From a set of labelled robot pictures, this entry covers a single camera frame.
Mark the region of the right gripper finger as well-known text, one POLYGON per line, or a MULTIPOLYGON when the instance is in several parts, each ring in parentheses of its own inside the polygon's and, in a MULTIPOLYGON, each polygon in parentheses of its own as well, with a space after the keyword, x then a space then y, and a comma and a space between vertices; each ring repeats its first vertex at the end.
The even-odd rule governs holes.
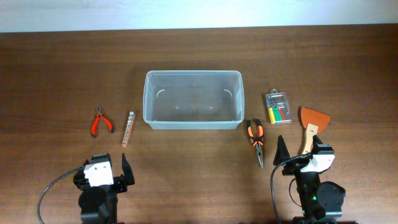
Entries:
POLYGON ((320 138, 317 135, 313 136, 313 147, 322 147, 323 142, 320 140, 320 138))
POLYGON ((277 139, 277 150, 275 152, 273 165, 277 166, 289 159, 290 159, 290 154, 283 139, 283 136, 279 135, 277 139))

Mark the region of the orange scraper with wooden handle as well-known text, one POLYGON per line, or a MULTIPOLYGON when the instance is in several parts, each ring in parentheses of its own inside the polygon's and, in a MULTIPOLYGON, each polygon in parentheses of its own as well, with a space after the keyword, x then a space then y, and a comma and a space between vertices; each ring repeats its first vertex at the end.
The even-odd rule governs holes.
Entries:
POLYGON ((311 151, 313 137, 328 126, 331 116, 302 107, 300 111, 300 118, 302 121, 302 126, 305 130, 302 154, 308 154, 311 151))

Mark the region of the orange-handled needle-nose pliers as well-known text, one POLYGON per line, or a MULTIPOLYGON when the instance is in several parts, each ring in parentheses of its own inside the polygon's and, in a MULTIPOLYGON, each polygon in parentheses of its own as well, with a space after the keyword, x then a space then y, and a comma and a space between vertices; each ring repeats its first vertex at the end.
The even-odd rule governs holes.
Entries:
POLYGON ((253 147, 256 148, 256 154, 259 161, 259 166, 261 169, 264 168, 264 160, 263 160, 263 145, 264 145, 264 128, 259 119, 254 120, 257 126, 257 135, 253 133, 251 127, 251 120, 246 121, 246 129, 248 131, 249 141, 253 147))

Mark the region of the clear screwdriver bit case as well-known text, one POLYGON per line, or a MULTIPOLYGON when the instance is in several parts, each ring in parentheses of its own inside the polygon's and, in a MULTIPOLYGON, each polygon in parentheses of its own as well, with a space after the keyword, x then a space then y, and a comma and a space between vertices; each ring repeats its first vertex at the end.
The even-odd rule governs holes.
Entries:
POLYGON ((265 95, 265 100, 271 124, 287 124, 292 122, 289 102, 284 92, 271 89, 265 95))

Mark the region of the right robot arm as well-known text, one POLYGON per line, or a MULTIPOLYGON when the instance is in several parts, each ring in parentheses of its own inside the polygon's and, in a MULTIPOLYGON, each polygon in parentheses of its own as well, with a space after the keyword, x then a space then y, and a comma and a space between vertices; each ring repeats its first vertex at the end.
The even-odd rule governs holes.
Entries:
POLYGON ((293 224, 304 223, 336 223, 342 216, 342 205, 346 190, 340 185, 326 181, 320 181, 320 174, 331 167, 335 159, 335 152, 329 144, 324 144, 318 136, 313 137, 313 147, 310 152, 290 157, 287 146, 282 136, 278 137, 277 150, 271 173, 271 197, 275 217, 279 223, 279 217, 275 195, 274 174, 282 167, 282 175, 294 176, 293 182, 297 185, 297 193, 302 209, 301 217, 294 217, 293 224))

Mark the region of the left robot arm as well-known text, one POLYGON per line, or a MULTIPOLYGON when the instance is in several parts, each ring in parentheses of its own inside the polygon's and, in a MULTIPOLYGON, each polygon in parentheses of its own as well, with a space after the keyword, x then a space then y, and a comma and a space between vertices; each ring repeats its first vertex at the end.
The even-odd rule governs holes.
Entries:
POLYGON ((125 154, 122 154, 123 173, 115 177, 110 154, 98 154, 85 161, 73 177, 73 183, 81 194, 78 205, 83 224, 117 223, 117 194, 127 192, 135 184, 134 174, 125 154))

